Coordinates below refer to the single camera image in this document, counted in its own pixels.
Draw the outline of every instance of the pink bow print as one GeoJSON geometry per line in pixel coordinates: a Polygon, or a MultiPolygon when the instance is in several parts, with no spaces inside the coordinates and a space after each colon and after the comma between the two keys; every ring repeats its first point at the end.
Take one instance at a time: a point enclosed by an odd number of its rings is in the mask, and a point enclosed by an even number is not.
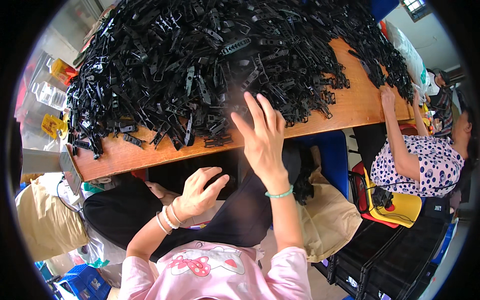
{"type": "Polygon", "coordinates": [[[178,256],[175,260],[172,260],[168,265],[167,268],[177,267],[178,269],[183,269],[188,267],[192,272],[199,276],[204,277],[210,273],[210,265],[207,264],[208,257],[202,256],[197,259],[183,259],[183,256],[178,256]]]}

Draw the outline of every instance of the wooden table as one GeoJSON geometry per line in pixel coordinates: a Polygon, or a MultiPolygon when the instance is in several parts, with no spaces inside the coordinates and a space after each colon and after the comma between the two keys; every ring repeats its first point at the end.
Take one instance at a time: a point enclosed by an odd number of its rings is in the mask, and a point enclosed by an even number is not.
{"type": "MultiPolygon", "coordinates": [[[[379,90],[370,82],[367,74],[357,58],[348,53],[350,47],[342,39],[334,39],[330,45],[335,50],[338,61],[346,68],[344,73],[350,79],[350,89],[331,90],[335,93],[336,104],[328,108],[333,117],[327,120],[320,112],[313,111],[307,123],[298,123],[285,130],[285,137],[291,138],[301,135],[338,130],[348,127],[374,124],[384,121],[379,90]]],[[[398,120],[413,118],[413,110],[396,94],[396,115],[398,120]]],[[[214,152],[225,151],[242,146],[242,137],[237,130],[232,130],[234,142],[222,147],[205,148],[203,138],[195,139],[191,147],[183,147],[175,151],[168,137],[165,137],[154,150],[153,145],[145,143],[143,150],[123,141],[122,138],[113,138],[112,134],[104,138],[104,153],[98,160],[93,160],[93,153],[89,150],[78,149],[78,155],[73,157],[74,163],[84,181],[106,177],[135,169],[153,167],[177,160],[202,156],[214,152]]],[[[155,132],[145,127],[133,135],[141,140],[150,142],[155,132]]]]}

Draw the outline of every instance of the dark hair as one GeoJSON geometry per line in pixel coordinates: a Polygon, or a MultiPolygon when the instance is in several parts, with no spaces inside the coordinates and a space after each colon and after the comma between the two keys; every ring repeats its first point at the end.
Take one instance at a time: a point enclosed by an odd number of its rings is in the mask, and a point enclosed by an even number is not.
{"type": "Polygon", "coordinates": [[[471,179],[473,170],[477,167],[479,161],[479,141],[478,141],[478,127],[473,117],[473,110],[470,107],[464,107],[463,111],[468,114],[468,122],[472,124],[470,132],[470,140],[467,145],[468,158],[465,160],[462,170],[460,171],[460,178],[458,178],[453,192],[463,191],[467,183],[471,179]]]}

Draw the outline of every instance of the silver bangle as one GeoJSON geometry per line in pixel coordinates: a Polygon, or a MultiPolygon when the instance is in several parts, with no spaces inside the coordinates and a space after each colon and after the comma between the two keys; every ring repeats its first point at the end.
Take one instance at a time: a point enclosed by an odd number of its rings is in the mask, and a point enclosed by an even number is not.
{"type": "Polygon", "coordinates": [[[173,210],[173,202],[172,202],[172,204],[170,204],[170,208],[171,208],[172,215],[173,215],[173,217],[175,218],[175,220],[177,220],[180,224],[185,224],[185,222],[181,222],[181,221],[177,218],[177,215],[175,214],[175,211],[173,210]]]}
{"type": "Polygon", "coordinates": [[[160,222],[160,218],[158,217],[158,214],[160,214],[160,212],[157,212],[156,213],[156,222],[158,223],[158,225],[160,226],[160,228],[162,228],[162,230],[166,233],[166,234],[172,234],[172,231],[168,232],[162,225],[162,223],[160,222]]]}
{"type": "Polygon", "coordinates": [[[178,229],[179,228],[178,226],[173,225],[173,223],[168,218],[168,216],[167,216],[167,206],[165,206],[165,205],[162,208],[162,216],[165,219],[165,221],[167,222],[168,226],[172,227],[172,229],[178,229]]]}

